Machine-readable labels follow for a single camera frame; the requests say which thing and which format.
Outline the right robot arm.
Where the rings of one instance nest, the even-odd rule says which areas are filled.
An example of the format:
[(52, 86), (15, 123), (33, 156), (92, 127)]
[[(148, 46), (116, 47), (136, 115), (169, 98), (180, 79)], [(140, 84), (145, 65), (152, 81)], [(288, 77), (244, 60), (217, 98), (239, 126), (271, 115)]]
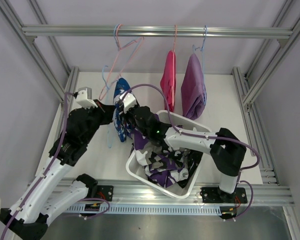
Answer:
[(247, 148), (230, 130), (204, 132), (192, 120), (167, 111), (154, 114), (147, 106), (120, 110), (118, 116), (132, 128), (129, 175), (166, 196), (184, 199), (199, 175), (203, 156), (209, 155), (221, 175), (213, 201), (233, 202)]

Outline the magenta trousers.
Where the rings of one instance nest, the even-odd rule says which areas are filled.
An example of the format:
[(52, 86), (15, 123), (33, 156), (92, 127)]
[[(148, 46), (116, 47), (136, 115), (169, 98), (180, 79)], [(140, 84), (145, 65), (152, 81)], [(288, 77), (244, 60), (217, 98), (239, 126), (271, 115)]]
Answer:
[(167, 54), (163, 75), (160, 81), (161, 90), (167, 100), (168, 109), (174, 112), (175, 108), (172, 107), (172, 84), (173, 84), (173, 70), (172, 70), (172, 51)]

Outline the lilac purple trousers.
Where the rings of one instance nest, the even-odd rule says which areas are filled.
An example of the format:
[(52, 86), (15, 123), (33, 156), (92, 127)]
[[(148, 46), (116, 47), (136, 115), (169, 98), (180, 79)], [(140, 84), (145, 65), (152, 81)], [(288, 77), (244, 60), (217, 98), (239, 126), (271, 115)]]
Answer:
[(193, 53), (188, 60), (181, 85), (182, 115), (185, 118), (198, 119), (207, 104), (206, 86), (200, 60)]

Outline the black white patterned trousers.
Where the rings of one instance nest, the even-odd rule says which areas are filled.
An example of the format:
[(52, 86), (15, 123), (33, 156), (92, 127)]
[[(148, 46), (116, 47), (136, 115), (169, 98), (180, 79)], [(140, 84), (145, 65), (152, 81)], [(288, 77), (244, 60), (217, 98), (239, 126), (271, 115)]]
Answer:
[(188, 177), (187, 179), (179, 181), (177, 184), (184, 189), (186, 185), (188, 184), (190, 178), (195, 173), (196, 169), (199, 166), (199, 163), (201, 162), (203, 153), (195, 150), (190, 150), (186, 156), (185, 156), (185, 162), (187, 163), (187, 170), (188, 170)]

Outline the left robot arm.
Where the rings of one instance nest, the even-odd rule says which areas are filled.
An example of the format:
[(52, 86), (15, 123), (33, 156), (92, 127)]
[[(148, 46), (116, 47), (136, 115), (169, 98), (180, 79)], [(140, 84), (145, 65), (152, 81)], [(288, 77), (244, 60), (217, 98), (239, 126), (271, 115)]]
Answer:
[(79, 175), (74, 182), (51, 198), (60, 180), (74, 168), (87, 151), (88, 144), (100, 126), (113, 120), (114, 105), (90, 100), (88, 108), (72, 110), (66, 127), (48, 153), (46, 164), (26, 192), (10, 208), (0, 210), (0, 221), (22, 240), (39, 240), (50, 224), (78, 201), (97, 197), (98, 182), (88, 174)]

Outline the blue white patterned trousers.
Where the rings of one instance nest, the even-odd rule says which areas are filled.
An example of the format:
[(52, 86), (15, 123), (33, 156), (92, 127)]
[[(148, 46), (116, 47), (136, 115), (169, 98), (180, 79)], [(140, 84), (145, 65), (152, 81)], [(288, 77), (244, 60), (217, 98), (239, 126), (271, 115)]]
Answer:
[(136, 128), (136, 122), (131, 118), (128, 107), (134, 108), (138, 105), (138, 101), (130, 89), (129, 83), (123, 78), (119, 78), (116, 82), (113, 104), (115, 110), (113, 113), (114, 128), (117, 132), (119, 140), (123, 143), (127, 138), (132, 137), (132, 131)]

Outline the purple camouflage trousers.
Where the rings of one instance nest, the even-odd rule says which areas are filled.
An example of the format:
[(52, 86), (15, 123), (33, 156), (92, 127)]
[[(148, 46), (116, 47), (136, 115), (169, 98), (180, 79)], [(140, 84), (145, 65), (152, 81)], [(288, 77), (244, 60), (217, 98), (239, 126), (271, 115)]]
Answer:
[(190, 179), (188, 157), (190, 151), (164, 150), (153, 145), (139, 131), (133, 130), (133, 153), (139, 165), (143, 167), (148, 181), (162, 188), (178, 184), (184, 188)]

